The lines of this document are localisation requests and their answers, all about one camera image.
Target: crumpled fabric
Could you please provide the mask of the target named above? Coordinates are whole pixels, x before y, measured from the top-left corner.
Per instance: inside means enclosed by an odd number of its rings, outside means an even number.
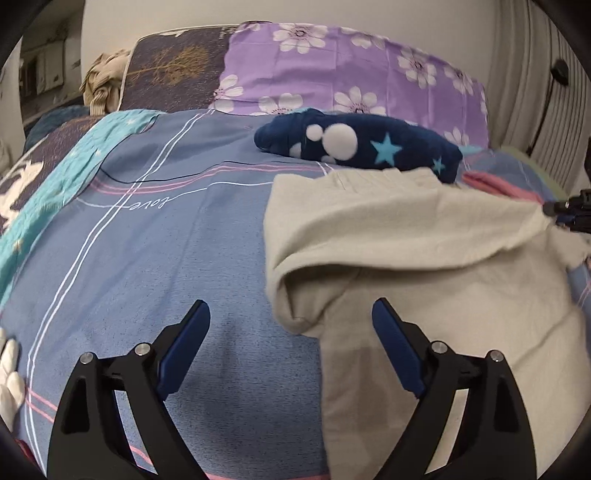
[[[25,401],[25,382],[15,371],[18,359],[18,342],[7,341],[6,330],[0,328],[0,417],[12,431],[14,417]]]
[[[589,246],[538,203],[442,185],[424,168],[277,175],[264,234],[275,319],[319,340],[333,480],[374,478],[417,404],[372,326],[380,297],[458,353],[505,354],[539,473],[571,439],[591,403],[591,365],[567,270]],[[465,399],[456,394],[430,470],[449,458]]]
[[[121,83],[129,60],[129,50],[111,55],[102,53],[86,73],[80,91],[91,115],[105,115],[119,107]]]

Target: white wall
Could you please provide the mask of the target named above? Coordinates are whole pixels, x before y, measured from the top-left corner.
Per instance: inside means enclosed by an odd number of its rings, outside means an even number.
[[[25,132],[22,129],[21,104],[18,96],[18,67],[21,56],[19,42],[5,64],[0,83],[0,138],[8,147],[14,164],[22,154]]]
[[[75,67],[80,61],[82,45],[82,10],[68,17],[68,36],[64,43],[64,91],[77,92],[82,82],[82,68]]]
[[[157,31],[246,20],[357,28],[422,48],[488,82],[499,0],[86,0],[82,71]]]

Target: bed cover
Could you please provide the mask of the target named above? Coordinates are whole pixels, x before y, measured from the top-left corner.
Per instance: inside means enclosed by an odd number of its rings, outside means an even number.
[[[270,119],[161,115],[111,151],[102,168],[112,178],[98,172],[42,234],[0,325],[21,342],[19,369],[30,385],[17,435],[43,464],[56,405],[79,355],[121,355],[151,341],[199,298],[210,306],[212,325],[166,405],[202,468],[233,479],[328,475],[318,346],[272,318],[262,220],[277,173],[318,177],[335,166],[258,151],[252,136]],[[476,155],[459,177],[486,171],[551,198],[508,157]],[[192,176],[133,186],[155,160],[150,180]],[[570,279],[586,309],[587,268]],[[119,400],[132,451],[150,469],[125,397]]]

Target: navy star plush toy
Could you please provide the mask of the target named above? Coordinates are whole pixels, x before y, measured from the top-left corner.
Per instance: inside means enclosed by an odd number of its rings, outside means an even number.
[[[315,109],[278,115],[255,133],[262,151],[355,168],[427,167],[453,183],[460,148],[432,130],[367,113],[326,114]]]

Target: beige towel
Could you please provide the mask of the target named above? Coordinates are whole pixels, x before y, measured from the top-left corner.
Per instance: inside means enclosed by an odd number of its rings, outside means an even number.
[[[80,91],[91,115],[115,112],[119,106],[119,91],[129,50],[119,50],[112,55],[103,53],[90,66]]]
[[[588,253],[540,206],[441,185],[429,170],[275,178],[265,214],[267,295],[290,332],[320,340],[322,428],[333,480],[370,480],[416,405],[371,323],[386,297],[456,352],[505,353],[542,473],[591,403],[584,321],[566,268]],[[430,469],[447,462],[458,393]]]

